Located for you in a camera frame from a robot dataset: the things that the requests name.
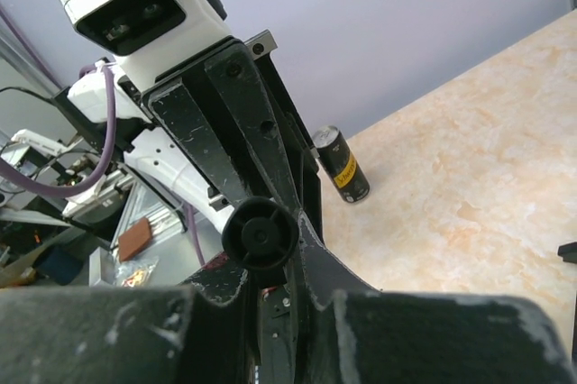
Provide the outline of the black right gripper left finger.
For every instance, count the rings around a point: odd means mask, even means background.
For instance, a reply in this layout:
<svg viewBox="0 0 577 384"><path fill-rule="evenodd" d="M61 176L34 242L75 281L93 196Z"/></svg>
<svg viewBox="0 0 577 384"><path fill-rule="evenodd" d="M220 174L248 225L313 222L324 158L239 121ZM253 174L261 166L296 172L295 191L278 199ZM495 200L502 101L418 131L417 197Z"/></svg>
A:
<svg viewBox="0 0 577 384"><path fill-rule="evenodd" d="M232 264L175 287L1 293L4 383L246 383L258 292Z"/></svg>

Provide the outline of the black white marker pen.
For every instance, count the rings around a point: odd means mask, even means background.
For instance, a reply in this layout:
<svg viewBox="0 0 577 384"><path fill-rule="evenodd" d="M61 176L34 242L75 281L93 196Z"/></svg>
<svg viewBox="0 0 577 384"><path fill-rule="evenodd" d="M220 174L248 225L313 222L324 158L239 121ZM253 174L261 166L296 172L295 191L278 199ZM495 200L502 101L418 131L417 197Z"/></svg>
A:
<svg viewBox="0 0 577 384"><path fill-rule="evenodd" d="M234 209L221 240L229 259L265 289L287 283L285 265L298 237L297 221L284 207L265 197L250 197Z"/></svg>

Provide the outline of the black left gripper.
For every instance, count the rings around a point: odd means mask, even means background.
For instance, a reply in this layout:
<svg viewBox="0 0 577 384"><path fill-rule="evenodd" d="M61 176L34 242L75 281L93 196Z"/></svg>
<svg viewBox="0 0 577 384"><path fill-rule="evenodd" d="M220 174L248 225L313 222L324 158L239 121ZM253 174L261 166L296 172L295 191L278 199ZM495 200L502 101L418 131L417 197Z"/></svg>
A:
<svg viewBox="0 0 577 384"><path fill-rule="evenodd" d="M229 37L171 69L142 106L233 205L274 199L323 234L317 153L270 55L268 30Z"/></svg>

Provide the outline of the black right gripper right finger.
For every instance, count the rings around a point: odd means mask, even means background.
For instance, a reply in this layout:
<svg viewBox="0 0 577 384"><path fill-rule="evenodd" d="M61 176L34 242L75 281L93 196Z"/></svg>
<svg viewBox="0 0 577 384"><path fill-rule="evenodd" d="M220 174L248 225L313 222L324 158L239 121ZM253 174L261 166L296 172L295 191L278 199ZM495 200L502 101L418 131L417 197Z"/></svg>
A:
<svg viewBox="0 0 577 384"><path fill-rule="evenodd" d="M382 292L320 242L305 214L295 253L299 383L573 383L536 303L522 297Z"/></svg>

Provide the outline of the white whiteboard black frame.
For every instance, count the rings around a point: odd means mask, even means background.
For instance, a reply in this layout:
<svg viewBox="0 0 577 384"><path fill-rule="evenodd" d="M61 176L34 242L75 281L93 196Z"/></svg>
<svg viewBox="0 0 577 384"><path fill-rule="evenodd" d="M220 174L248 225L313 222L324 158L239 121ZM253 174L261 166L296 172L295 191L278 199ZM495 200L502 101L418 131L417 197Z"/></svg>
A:
<svg viewBox="0 0 577 384"><path fill-rule="evenodd" d="M557 255L563 262L577 263L577 242L569 242L558 248Z"/></svg>

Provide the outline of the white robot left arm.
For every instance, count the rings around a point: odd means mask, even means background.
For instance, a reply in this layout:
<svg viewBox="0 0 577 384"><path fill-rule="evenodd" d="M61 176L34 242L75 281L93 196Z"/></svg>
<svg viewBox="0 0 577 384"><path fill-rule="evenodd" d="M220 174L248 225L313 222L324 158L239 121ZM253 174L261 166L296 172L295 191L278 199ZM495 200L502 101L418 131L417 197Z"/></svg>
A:
<svg viewBox="0 0 577 384"><path fill-rule="evenodd" d="M218 232L244 200L263 197L323 232L312 139L271 54L270 31L227 37L139 91L110 65L112 158L166 202L193 206Z"/></svg>

